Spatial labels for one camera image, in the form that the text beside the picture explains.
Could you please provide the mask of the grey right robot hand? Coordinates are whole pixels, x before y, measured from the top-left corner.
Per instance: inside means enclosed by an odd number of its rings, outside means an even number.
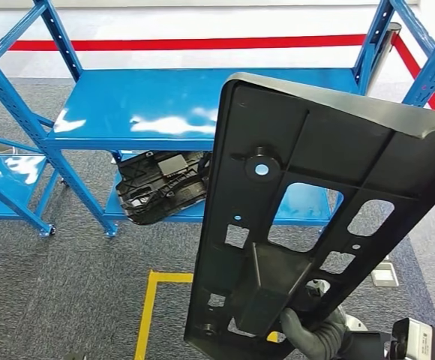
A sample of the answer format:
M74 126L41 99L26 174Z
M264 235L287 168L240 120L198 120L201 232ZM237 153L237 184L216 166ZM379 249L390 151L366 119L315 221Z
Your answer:
M307 359L333 359L347 331L347 315L338 306L315 331L304 327L296 312L285 307L279 315L284 335Z

